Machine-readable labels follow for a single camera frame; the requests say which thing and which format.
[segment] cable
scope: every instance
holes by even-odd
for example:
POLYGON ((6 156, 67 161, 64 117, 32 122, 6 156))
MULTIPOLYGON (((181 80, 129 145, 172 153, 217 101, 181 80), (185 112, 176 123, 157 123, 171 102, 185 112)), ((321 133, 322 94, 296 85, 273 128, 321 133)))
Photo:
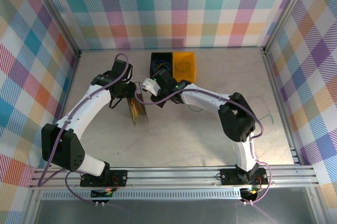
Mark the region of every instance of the cable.
POLYGON ((112 99, 110 100, 110 103, 109 103, 109 108, 110 109, 114 109, 122 100, 123 98, 120 98, 113 106, 112 106, 112 99))
MULTIPOLYGON (((219 96, 219 95, 216 95, 214 93, 211 93, 211 92, 208 92, 208 91, 205 91, 205 90, 199 90, 199 89, 182 89, 182 90, 178 90, 178 91, 175 91, 173 92, 172 94, 168 95, 167 97, 159 100, 159 101, 156 101, 156 102, 153 102, 153 103, 148 103, 148 102, 143 102, 141 101, 138 97, 137 97, 137 92, 138 90, 140 90, 141 88, 144 88, 145 86, 142 85, 142 86, 139 86, 136 91, 135 91, 135 98, 138 100, 138 102, 140 102, 141 104, 144 104, 144 105, 155 105, 155 104, 160 104, 168 99, 170 99, 171 97, 173 97, 174 95, 178 94, 178 93, 182 93, 182 92, 187 92, 187 91, 191 91, 191 92, 200 92, 200 93, 203 93, 203 94, 206 94, 208 96, 211 96, 213 98, 217 98, 217 99, 221 99, 223 101, 226 101, 228 103, 231 103, 231 104, 234 104, 235 106, 237 106, 238 108, 242 109, 243 111, 245 111, 246 113, 248 113, 253 119, 254 121, 260 126, 260 129, 261 129, 261 132, 258 134, 258 135, 255 135, 255 136, 252 136, 250 138, 250 149, 251 149, 251 155, 252 155, 252 158, 255 159, 255 155, 254 155, 254 150, 253 150, 253 139, 256 139, 258 137, 260 137, 263 132, 264 132, 264 127, 261 123, 261 121, 256 117, 256 115, 254 113, 252 113, 250 110, 248 110, 246 107, 240 105, 239 103, 236 103, 235 101, 233 100, 230 100, 230 99, 226 99, 222 96, 219 96)), ((253 202, 258 202, 260 201, 261 199, 264 198, 264 196, 266 195, 266 193, 269 191, 269 188, 270 188, 270 185, 271 185, 271 181, 272 181, 272 170, 270 168, 270 166, 265 163, 265 162, 260 162, 258 159, 255 160, 258 164, 261 164, 261 165, 265 165, 267 166, 268 170, 269 170, 269 182, 268 182, 268 186, 265 190, 265 192, 256 200, 252 201, 253 202)))
POLYGON ((55 152, 56 152, 56 148, 57 148, 57 145, 58 145, 58 142, 60 141, 60 138, 61 138, 61 135, 62 133, 64 132, 65 128, 67 127, 67 125, 69 124, 70 120, 72 119, 72 117, 74 116, 74 114, 79 110, 79 108, 86 102, 88 101, 89 99, 91 99, 94 95, 96 95, 97 93, 99 93, 100 91, 102 90, 105 90, 107 88, 109 88, 110 86, 112 86, 113 84, 115 84, 116 82, 118 82, 120 79, 122 79, 122 77, 125 75, 127 69, 128 69, 128 65, 129 65, 129 62, 128 62, 128 57, 125 55, 125 54, 122 54, 122 53, 119 53, 116 55, 115 57, 115 60, 120 56, 124 56, 125 57, 125 60, 126 60, 126 66, 125 66, 125 69, 124 71, 122 72, 122 74, 117 77, 114 81, 112 81, 111 83, 99 88, 98 90, 94 91, 93 93, 91 93, 88 97, 84 98, 74 109, 73 111, 69 114, 68 116, 68 120, 66 120, 61 128, 61 130, 59 131, 57 137, 56 137, 56 140, 55 140, 55 143, 53 145, 53 148, 52 148, 52 151, 51 151, 51 154, 48 158, 48 161, 47 161, 47 165, 46 167, 44 168, 42 174, 41 174, 41 177, 37 183, 37 186, 38 187, 41 187, 43 186, 48 180, 46 179, 45 181, 43 181, 44 177, 46 176, 46 173, 47 173, 47 170, 49 168, 49 166, 51 165, 52 163, 52 160, 53 160, 53 157, 55 155, 55 152))
POLYGON ((120 187, 118 178, 117 178, 117 177, 112 177, 112 181, 114 182, 114 184, 115 184, 115 189, 116 189, 116 191, 117 191, 117 190, 119 189, 119 187, 120 187))
POLYGON ((84 201, 86 203, 96 205, 96 203, 92 202, 91 200, 87 200, 87 199, 84 199, 84 198, 80 197, 72 189, 70 189, 69 184, 68 184, 68 176, 70 175, 70 173, 72 173, 72 171, 68 172, 68 174, 65 176, 65 179, 64 179, 64 183, 65 183, 65 186, 67 187, 68 191, 70 191, 70 193, 72 195, 74 195, 76 198, 78 198, 78 199, 80 199, 80 200, 82 200, 82 201, 84 201))
POLYGON ((257 176, 257 179, 259 180, 259 183, 260 183, 260 188, 259 190, 261 191, 262 190, 262 179, 260 176, 257 176))
POLYGON ((221 175, 221 173, 218 173, 215 175, 215 179, 216 180, 219 180, 219 181, 225 181, 228 177, 225 177, 225 178, 221 178, 221 177, 218 177, 218 175, 221 175))
POLYGON ((203 94, 206 94, 206 95, 209 95, 213 98, 217 98, 217 99, 221 99, 223 101, 226 101, 228 103, 231 103, 231 104, 234 104, 236 105, 238 108, 242 109, 243 111, 245 111, 246 113, 248 113, 256 122, 257 124, 260 126, 261 128, 261 132, 258 134, 258 135, 255 135, 253 137, 251 137, 251 140, 255 139, 255 138, 258 138, 260 137, 263 132, 264 132, 264 127, 261 123, 261 121, 256 117, 256 115, 254 113, 252 113, 250 110, 248 110, 246 107, 240 105, 239 103, 236 103, 235 101, 233 100, 230 100, 230 99, 226 99, 226 98, 223 98, 222 96, 218 96, 216 94, 213 94, 211 92, 208 92, 208 91, 205 91, 205 90, 197 90, 197 89, 182 89, 182 90, 178 90, 178 91, 175 91, 173 92, 172 94, 168 95, 167 97, 159 100, 159 101, 156 101, 156 102, 153 102, 153 103, 148 103, 148 102, 143 102, 142 100, 140 100, 137 96, 137 93, 138 93, 138 90, 140 90, 141 88, 144 88, 145 86, 142 85, 142 86, 139 86, 136 91, 135 91, 135 98, 137 99, 138 102, 140 102, 141 104, 144 104, 144 105, 155 105, 155 104, 160 104, 168 99, 170 99, 171 97, 173 97, 174 95, 178 94, 178 93, 181 93, 181 92, 187 92, 187 91, 191 91, 191 92, 200 92, 200 93, 203 93, 203 94))
POLYGON ((201 111, 203 110, 203 109, 201 108, 199 111, 196 111, 196 110, 192 109, 192 108, 190 107, 189 104, 188 104, 187 106, 188 106, 188 107, 190 108, 190 110, 193 111, 193 112, 201 112, 201 111))
POLYGON ((60 169, 60 170, 57 170, 55 171, 53 174, 51 174, 48 178, 46 178, 43 183, 42 183, 42 186, 46 184, 46 182, 48 182, 51 178, 53 178, 54 176, 56 176, 57 174, 61 173, 61 172, 65 172, 66 169, 60 169))
POLYGON ((263 120, 265 117, 270 116, 270 119, 272 120, 272 124, 274 124, 274 119, 273 119, 273 115, 271 115, 270 113, 267 114, 266 116, 263 116, 262 118, 260 118, 260 120, 263 120))
POLYGON ((171 71, 171 64, 165 60, 158 60, 158 58, 154 59, 151 64, 152 71, 157 73, 162 68, 166 68, 168 71, 171 71))

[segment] plaid wall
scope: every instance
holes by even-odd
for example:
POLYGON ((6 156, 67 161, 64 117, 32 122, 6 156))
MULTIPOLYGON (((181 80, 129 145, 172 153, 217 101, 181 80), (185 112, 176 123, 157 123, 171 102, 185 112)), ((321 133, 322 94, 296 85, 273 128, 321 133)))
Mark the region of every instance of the plaid wall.
POLYGON ((337 0, 299 0, 271 52, 304 161, 337 221, 337 0))
POLYGON ((55 0, 83 49, 261 46, 288 0, 55 0))
POLYGON ((41 0, 0 0, 0 223, 18 223, 75 57, 41 0))

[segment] gray floor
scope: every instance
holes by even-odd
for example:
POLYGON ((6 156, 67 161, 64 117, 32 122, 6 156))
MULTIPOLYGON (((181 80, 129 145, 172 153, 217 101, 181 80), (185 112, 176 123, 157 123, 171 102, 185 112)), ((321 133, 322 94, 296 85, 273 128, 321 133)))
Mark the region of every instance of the gray floor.
MULTIPOLYGON (((110 70, 114 57, 124 52, 134 66, 132 81, 149 77, 150 56, 155 50, 84 52, 80 59, 69 111, 84 95, 91 80, 110 70)), ((262 123, 265 134, 255 141, 257 157, 269 164, 292 164, 288 142, 277 111, 258 48, 187 49, 196 56, 196 84, 224 94, 240 92, 262 123)), ((236 163, 234 146, 217 117, 208 111, 193 112, 187 105, 167 102, 164 108, 147 106, 148 120, 135 127, 127 101, 114 110, 105 106, 84 132, 85 151, 113 167, 229 165, 236 163)))

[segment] metal frame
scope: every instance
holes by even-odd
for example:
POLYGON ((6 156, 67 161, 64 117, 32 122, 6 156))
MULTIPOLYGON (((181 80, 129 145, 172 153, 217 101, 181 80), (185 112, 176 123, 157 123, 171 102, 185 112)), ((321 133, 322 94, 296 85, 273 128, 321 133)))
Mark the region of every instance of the metal frame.
POLYGON ((70 78, 69 86, 68 86, 68 89, 66 91, 64 102, 63 102, 62 107, 61 107, 60 118, 62 118, 66 113, 67 106, 68 106, 68 99, 69 99, 70 93, 73 89, 73 83, 74 83, 74 79, 75 79, 75 76, 76 76, 76 73, 77 73, 78 65, 80 63, 80 59, 81 59, 81 53, 76 58, 76 62, 74 63, 73 74, 70 78))
MULTIPOLYGON (((119 190, 127 189, 215 189, 215 188, 251 188, 251 185, 222 186, 215 176, 220 169, 235 169, 235 166, 208 167, 155 167, 155 168, 111 168, 112 170, 127 170, 127 185, 119 190)), ((310 165, 272 165, 272 188, 279 187, 312 187, 318 186, 316 174, 310 165)), ((58 169, 49 169, 51 175, 58 169)), ((45 186, 37 187, 37 182, 43 169, 37 169, 31 183, 32 190, 66 189, 64 179, 66 173, 57 174, 45 186)), ((79 190, 100 189, 79 187, 81 177, 77 173, 69 175, 68 184, 79 190)))
POLYGON ((300 153, 300 147, 299 147, 299 145, 298 145, 298 143, 295 139, 295 133, 294 133, 294 131, 291 127, 290 121, 288 119, 288 114, 287 114, 284 102, 282 101, 282 94, 281 94, 280 88, 277 86, 276 76, 275 76, 275 74, 274 74, 274 72, 271 68, 271 63, 270 63, 269 57, 268 57, 268 55, 266 55, 263 52, 262 58, 263 58, 263 62, 264 62, 266 71, 267 71, 268 76, 269 76, 269 82, 270 82, 270 85, 271 85, 272 90, 273 90, 274 98, 275 98, 275 101, 276 101, 276 104, 277 104, 277 109, 278 109, 280 117, 281 117, 284 132, 285 132, 285 135, 287 137, 289 146, 291 148, 291 151, 292 150, 296 151, 299 164, 304 165, 304 160, 303 160, 303 158, 301 156, 301 153, 300 153))
MULTIPOLYGON (((290 126, 290 122, 287 117, 284 103, 282 102, 282 95, 277 87, 275 75, 271 69, 271 64, 268 58, 269 50, 277 40, 282 28, 284 27, 286 20, 292 13, 298 0, 289 0, 286 8, 282 12, 280 19, 278 20, 272 35, 270 36, 265 48, 261 51, 263 55, 263 61, 265 63, 266 71, 268 73, 273 94, 277 103, 279 114, 282 119, 282 123, 285 129, 287 139, 289 141, 290 150, 294 160, 294 165, 272 165, 273 183, 271 188, 277 187, 305 187, 308 192, 309 201, 314 213, 314 216, 318 223, 331 223, 331 217, 326 212, 324 207, 324 201, 322 201, 322 193, 319 188, 319 182, 312 166, 303 165, 303 158, 299 152, 299 146, 295 141, 294 132, 290 126)), ((80 55, 78 49, 70 31, 64 23, 61 15, 59 14, 53 0, 43 0, 52 18, 60 28, 62 34, 68 41, 73 52, 80 55)), ((68 93, 65 98, 62 114, 66 109, 66 103, 68 95, 72 88, 74 76, 77 71, 78 61, 76 61, 74 73, 72 75, 71 83, 68 88, 68 93)), ((239 198, 236 194, 240 188, 246 188, 247 186, 222 186, 221 182, 215 179, 215 175, 219 173, 220 169, 234 168, 233 166, 225 167, 167 167, 167 168, 114 168, 114 169, 126 169, 128 170, 128 183, 125 188, 119 188, 118 193, 121 194, 121 198, 129 199, 170 199, 170 196, 164 194, 171 192, 179 192, 178 196, 174 196, 174 199, 186 200, 186 195, 190 195, 193 199, 206 198, 239 198)), ((54 168, 48 170, 50 175, 55 172, 54 168)), ((37 181, 42 173, 41 169, 36 170, 31 189, 29 190, 28 197, 24 203, 23 217, 21 223, 34 223, 36 214, 39 208, 39 204, 42 200, 67 200, 74 199, 73 196, 67 191, 64 184, 64 178, 66 173, 60 173, 51 179, 42 188, 37 187, 37 181)), ((81 188, 80 176, 76 173, 72 173, 69 176, 68 183, 74 189, 75 192, 80 193, 88 197, 88 192, 91 189, 101 188, 81 188)))
POLYGON ((293 9, 295 8, 296 4, 297 4, 298 0, 289 0, 287 6, 284 8, 278 22, 276 23, 276 26, 272 32, 272 34, 270 35, 264 50, 266 52, 269 51, 269 49, 272 47, 272 45, 275 43, 275 41, 277 40, 277 38, 280 36, 281 34, 281 30, 284 27, 286 21, 288 20, 290 14, 292 13, 293 9))
POLYGON ((77 57, 81 54, 81 50, 77 47, 75 40, 73 39, 73 35, 69 31, 67 25, 65 24, 63 18, 61 17, 58 9, 56 8, 53 0, 42 0, 44 5, 46 6, 49 14, 52 19, 55 21, 56 25, 60 29, 62 35, 67 41, 68 45, 72 49, 73 53, 77 55, 77 57))

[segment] yellow box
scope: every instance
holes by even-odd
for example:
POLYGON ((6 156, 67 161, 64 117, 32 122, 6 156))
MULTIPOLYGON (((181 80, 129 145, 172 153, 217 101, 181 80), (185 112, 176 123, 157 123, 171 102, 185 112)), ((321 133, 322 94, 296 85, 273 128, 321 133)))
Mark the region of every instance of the yellow box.
POLYGON ((173 77, 180 82, 187 80, 195 83, 196 65, 193 52, 173 52, 173 77))

